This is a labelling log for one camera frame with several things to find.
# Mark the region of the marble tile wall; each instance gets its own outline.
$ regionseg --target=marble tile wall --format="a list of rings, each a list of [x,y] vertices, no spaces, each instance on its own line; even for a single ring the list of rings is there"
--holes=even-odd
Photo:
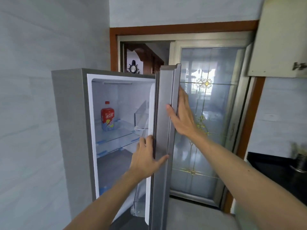
[[[259,19],[263,0],[110,0],[110,26]]]
[[[71,220],[51,70],[110,69],[109,0],[0,0],[0,229]]]
[[[307,143],[307,79],[267,77],[248,151],[290,157],[290,142]]]

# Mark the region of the forearm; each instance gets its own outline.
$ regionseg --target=forearm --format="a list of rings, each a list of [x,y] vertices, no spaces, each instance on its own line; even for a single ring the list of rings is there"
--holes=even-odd
[[[84,209],[64,230],[108,229],[124,201],[140,182],[138,177],[132,170],[127,171],[110,190]]]
[[[199,130],[188,136],[237,202],[263,229],[303,229],[307,208],[292,194]]]

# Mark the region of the person's left hand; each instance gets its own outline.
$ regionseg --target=person's left hand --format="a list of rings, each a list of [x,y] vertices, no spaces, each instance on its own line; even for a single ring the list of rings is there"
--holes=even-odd
[[[136,152],[132,155],[130,171],[141,180],[150,177],[156,172],[161,165],[169,158],[168,155],[163,156],[160,160],[153,159],[153,136],[149,135],[146,140],[140,137]]]

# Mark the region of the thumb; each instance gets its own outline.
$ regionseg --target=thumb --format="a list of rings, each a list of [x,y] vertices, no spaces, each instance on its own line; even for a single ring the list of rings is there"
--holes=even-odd
[[[160,158],[160,160],[157,161],[157,170],[167,161],[169,158],[169,155],[165,155]]]
[[[180,121],[180,119],[178,118],[178,116],[174,112],[174,109],[169,104],[166,105],[166,111],[167,111],[168,115],[170,116],[174,125],[177,124]]]

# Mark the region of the gray refrigerator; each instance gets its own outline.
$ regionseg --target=gray refrigerator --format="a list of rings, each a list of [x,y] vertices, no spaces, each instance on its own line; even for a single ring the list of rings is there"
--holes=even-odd
[[[177,111],[180,75],[180,64],[162,66],[156,75],[52,71],[72,218],[112,187],[129,169],[139,138],[152,134],[153,157],[170,157],[132,191],[113,224],[124,226],[133,216],[143,223],[130,228],[166,229],[175,129],[165,107],[171,104]],[[108,107],[113,123],[105,131],[101,114]]]

